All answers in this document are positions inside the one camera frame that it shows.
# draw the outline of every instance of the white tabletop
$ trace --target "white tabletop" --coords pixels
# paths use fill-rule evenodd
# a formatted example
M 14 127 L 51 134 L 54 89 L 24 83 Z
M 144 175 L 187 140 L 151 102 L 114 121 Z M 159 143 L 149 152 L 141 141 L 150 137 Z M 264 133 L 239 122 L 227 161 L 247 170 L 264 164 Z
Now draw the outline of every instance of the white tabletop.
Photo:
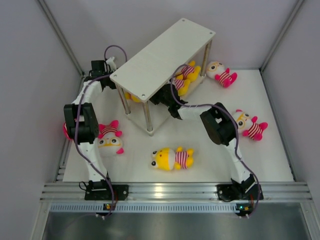
M 214 31 L 182 18 L 110 78 L 146 102 L 168 81 L 177 67 L 187 63 L 214 35 Z
M 263 139 L 255 142 L 240 137 L 239 146 L 246 164 L 262 182 L 289 182 L 293 176 L 280 139 L 276 122 L 258 70 L 238 70 L 238 79 L 227 88 L 205 78 L 188 98 L 190 104 L 221 102 L 229 112 L 242 109 L 268 122 Z M 113 182 L 229 182 L 226 150 L 209 139 L 200 122 L 169 118 L 150 137 L 125 117 L 118 92 L 105 89 L 93 104 L 99 123 L 119 120 L 123 131 L 123 155 L 104 159 Z M 194 165 L 187 170 L 165 172 L 151 168 L 151 153 L 163 147 L 194 148 Z M 71 144 L 63 181 L 87 181 L 85 160 Z

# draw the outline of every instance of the gray wall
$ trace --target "gray wall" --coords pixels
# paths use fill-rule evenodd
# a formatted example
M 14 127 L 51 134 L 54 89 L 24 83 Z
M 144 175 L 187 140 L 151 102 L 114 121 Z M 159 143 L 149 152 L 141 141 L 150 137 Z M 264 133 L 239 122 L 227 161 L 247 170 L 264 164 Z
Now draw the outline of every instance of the gray wall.
M 184 17 L 214 30 L 212 59 L 258 68 L 296 0 L 46 0 L 85 70 L 118 44 L 132 57 Z
M 34 0 L 0 3 L 0 239 L 29 239 L 79 76 Z
M 320 212 L 320 1 L 307 0 L 265 72 L 297 179 Z

